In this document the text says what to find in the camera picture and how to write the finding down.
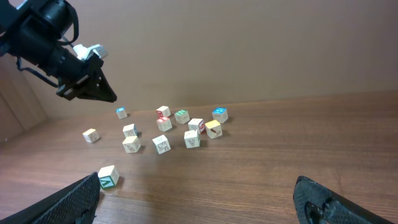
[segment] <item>block with red letter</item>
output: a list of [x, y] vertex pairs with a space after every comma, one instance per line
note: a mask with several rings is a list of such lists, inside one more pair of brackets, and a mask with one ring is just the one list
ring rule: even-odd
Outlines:
[[188, 123], [189, 130], [195, 130], [199, 133], [202, 133], [205, 130], [205, 121], [199, 118], [192, 118], [192, 120]]
[[138, 152], [141, 144], [137, 136], [129, 136], [123, 141], [123, 147], [126, 153]]
[[156, 123], [159, 129], [163, 132], [172, 129], [173, 127], [170, 118], [167, 117], [157, 119]]
[[214, 138], [217, 138], [217, 137], [220, 137], [223, 135], [223, 130], [221, 129], [221, 124], [218, 121], [214, 120], [214, 121], [207, 122], [205, 124], [205, 126], [206, 126], [207, 135], [210, 138], [214, 139]]
[[180, 123], [180, 124], [185, 124], [190, 119], [188, 111], [186, 111], [186, 110], [180, 110], [177, 113], [175, 113], [174, 116], [175, 116], [175, 120], [177, 121], [177, 123]]
[[168, 106], [161, 106], [156, 110], [157, 117], [158, 118], [163, 118], [163, 117], [169, 117], [171, 115], [170, 109]]

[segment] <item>black plastic part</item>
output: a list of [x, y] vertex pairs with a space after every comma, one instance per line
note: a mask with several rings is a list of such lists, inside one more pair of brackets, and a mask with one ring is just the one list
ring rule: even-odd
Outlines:
[[0, 224], [93, 223], [99, 200], [100, 180], [94, 172], [34, 205], [0, 220]]
[[293, 201], [300, 224], [391, 224], [308, 177], [300, 176]]

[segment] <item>wood grain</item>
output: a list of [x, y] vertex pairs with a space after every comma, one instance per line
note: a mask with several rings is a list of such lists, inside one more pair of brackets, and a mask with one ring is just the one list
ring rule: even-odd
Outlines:
[[[155, 110], [34, 128], [1, 145], [0, 218], [114, 164], [121, 178], [103, 191], [97, 224], [297, 223], [299, 175], [398, 222], [398, 92], [225, 106], [223, 136], [202, 134], [197, 149], [186, 149], [188, 126], [174, 117], [174, 128], [160, 132]], [[214, 107], [185, 109], [209, 121]], [[122, 146], [123, 126], [131, 123], [143, 145], [137, 154]], [[94, 144], [82, 136], [89, 128], [101, 136]], [[161, 134], [172, 149], [158, 155], [152, 139]]]
[[17, 70], [15, 61], [10, 55], [0, 58], [0, 94], [28, 130], [45, 121], [47, 116], [22, 72]]

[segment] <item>wooden cube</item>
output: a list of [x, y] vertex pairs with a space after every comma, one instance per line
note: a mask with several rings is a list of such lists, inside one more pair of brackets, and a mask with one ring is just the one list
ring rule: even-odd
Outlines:
[[188, 111], [186, 111], [186, 110], [180, 110], [177, 113], [175, 113], [174, 116], [175, 116], [175, 120], [177, 121], [177, 123], [180, 123], [180, 124], [185, 124], [186, 122], [188, 122], [190, 120]]
[[123, 147], [126, 153], [138, 152], [141, 144], [137, 136], [129, 136], [123, 141]]
[[168, 106], [161, 106], [156, 110], [157, 117], [158, 118], [163, 118], [163, 117], [169, 117], [171, 115], [170, 109]]
[[161, 135], [157, 138], [152, 139], [156, 146], [156, 150], [159, 154], [163, 154], [171, 149], [169, 140], [167, 140], [166, 136]]
[[83, 136], [85, 137], [86, 142], [89, 142], [89, 143], [93, 143], [93, 142], [97, 141], [100, 138], [100, 136], [98, 135], [97, 131], [95, 129], [92, 129], [92, 128], [87, 130], [87, 131], [85, 131], [83, 133]]
[[127, 113], [124, 108], [117, 109], [116, 114], [118, 114], [119, 119], [127, 118]]
[[136, 136], [137, 135], [137, 126], [135, 124], [129, 124], [123, 127], [123, 133], [125, 137]]
[[187, 148], [199, 147], [200, 145], [200, 135], [196, 130], [186, 131], [184, 134], [185, 145]]
[[226, 112], [226, 108], [216, 108], [213, 111], [213, 119], [217, 120], [221, 124], [228, 120], [228, 113]]
[[188, 123], [189, 130], [198, 131], [202, 133], [205, 130], [205, 121], [200, 118], [192, 118], [192, 120]]
[[214, 120], [214, 121], [207, 122], [205, 124], [205, 126], [206, 126], [207, 135], [210, 138], [214, 139], [214, 138], [217, 138], [217, 137], [220, 137], [223, 135], [223, 130], [221, 129], [221, 124], [218, 121]]
[[115, 187], [119, 180], [119, 173], [114, 165], [102, 167], [98, 172], [99, 183], [102, 189]]
[[172, 129], [172, 122], [170, 118], [163, 117], [156, 120], [157, 126], [163, 132]]

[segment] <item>wooden side panel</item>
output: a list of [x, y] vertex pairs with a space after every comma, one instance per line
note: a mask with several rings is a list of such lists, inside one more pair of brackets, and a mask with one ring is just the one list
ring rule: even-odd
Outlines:
[[42, 106], [10, 55], [0, 58], [0, 94], [25, 130], [47, 119]]
[[0, 95], [0, 142], [12, 138], [24, 131], [4, 98]]

